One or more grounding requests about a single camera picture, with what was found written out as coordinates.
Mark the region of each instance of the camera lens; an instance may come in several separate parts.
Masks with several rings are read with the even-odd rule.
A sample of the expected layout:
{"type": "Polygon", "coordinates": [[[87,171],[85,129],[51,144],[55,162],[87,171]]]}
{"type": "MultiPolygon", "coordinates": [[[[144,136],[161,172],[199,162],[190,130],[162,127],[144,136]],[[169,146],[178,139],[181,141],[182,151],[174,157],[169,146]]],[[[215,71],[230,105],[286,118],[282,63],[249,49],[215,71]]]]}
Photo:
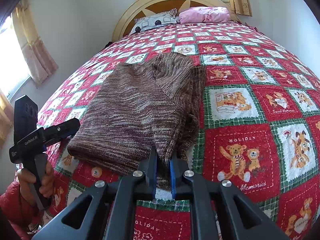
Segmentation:
{"type": "Polygon", "coordinates": [[[30,116],[33,117],[33,108],[32,106],[30,106],[30,112],[29,112],[30,116]]]}

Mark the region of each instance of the metal screw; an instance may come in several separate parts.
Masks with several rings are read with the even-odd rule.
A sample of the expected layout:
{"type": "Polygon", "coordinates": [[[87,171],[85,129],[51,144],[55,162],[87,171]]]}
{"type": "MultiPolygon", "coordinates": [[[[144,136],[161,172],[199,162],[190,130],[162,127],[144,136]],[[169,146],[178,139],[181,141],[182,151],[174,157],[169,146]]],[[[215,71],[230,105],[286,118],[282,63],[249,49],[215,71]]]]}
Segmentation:
{"type": "Polygon", "coordinates": [[[94,184],[96,187],[103,187],[106,183],[103,180],[98,180],[94,184]]]}
{"type": "Polygon", "coordinates": [[[134,171],[133,172],[133,176],[134,177],[141,177],[143,175],[143,172],[142,171],[134,171]]]}
{"type": "Polygon", "coordinates": [[[194,176],[194,172],[193,171],[190,171],[190,170],[187,170],[184,172],[184,176],[186,177],[193,177],[194,176]]]}
{"type": "Polygon", "coordinates": [[[221,183],[223,187],[231,187],[232,185],[231,181],[227,179],[223,180],[221,183]]]}

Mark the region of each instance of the bedspread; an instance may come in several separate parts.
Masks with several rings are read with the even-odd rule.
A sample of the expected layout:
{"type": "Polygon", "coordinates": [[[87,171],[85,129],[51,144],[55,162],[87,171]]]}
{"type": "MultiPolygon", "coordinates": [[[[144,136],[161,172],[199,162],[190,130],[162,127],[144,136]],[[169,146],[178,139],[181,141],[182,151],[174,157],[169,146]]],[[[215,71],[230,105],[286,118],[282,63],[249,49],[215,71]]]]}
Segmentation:
{"type": "MultiPolygon", "coordinates": [[[[48,127],[84,116],[119,62],[141,63],[169,51],[206,66],[197,143],[189,165],[206,179],[230,179],[294,240],[319,212],[320,81],[295,55],[238,23],[168,25],[126,36],[74,72],[39,112],[48,127]]],[[[55,169],[47,223],[97,180],[118,174],[70,156],[67,142],[48,148],[55,169]]],[[[139,201],[134,240],[189,240],[188,201],[157,189],[139,201]]]]}

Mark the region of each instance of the pillow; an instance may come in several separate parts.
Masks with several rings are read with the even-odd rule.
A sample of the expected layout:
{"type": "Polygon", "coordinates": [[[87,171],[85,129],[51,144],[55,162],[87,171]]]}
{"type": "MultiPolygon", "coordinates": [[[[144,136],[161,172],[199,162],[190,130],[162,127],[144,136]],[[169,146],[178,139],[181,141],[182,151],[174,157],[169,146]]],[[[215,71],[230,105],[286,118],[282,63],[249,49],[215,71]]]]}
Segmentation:
{"type": "MultiPolygon", "coordinates": [[[[166,11],[166,12],[161,12],[161,13],[157,13],[157,14],[170,14],[172,16],[172,18],[175,18],[177,15],[177,9],[173,8],[170,11],[166,11]]],[[[141,21],[142,19],[144,19],[145,17],[139,18],[139,19],[134,19],[134,23],[137,23],[139,21],[141,21]]]]}
{"type": "Polygon", "coordinates": [[[179,14],[181,24],[184,23],[227,23],[231,20],[225,7],[192,7],[179,14]]]}
{"type": "Polygon", "coordinates": [[[146,30],[173,23],[177,23],[177,21],[170,14],[155,14],[147,16],[134,25],[130,34],[144,32],[146,30]]]}

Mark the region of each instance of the sunlight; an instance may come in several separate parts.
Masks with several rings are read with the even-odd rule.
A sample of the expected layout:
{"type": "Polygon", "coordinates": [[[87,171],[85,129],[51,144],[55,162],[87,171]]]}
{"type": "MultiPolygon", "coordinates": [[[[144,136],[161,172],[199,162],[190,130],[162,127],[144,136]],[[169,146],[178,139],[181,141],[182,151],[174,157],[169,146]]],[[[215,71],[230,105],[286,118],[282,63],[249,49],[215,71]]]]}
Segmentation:
{"type": "Polygon", "coordinates": [[[24,60],[12,19],[8,17],[0,29],[0,88],[8,96],[28,78],[24,60]]]}

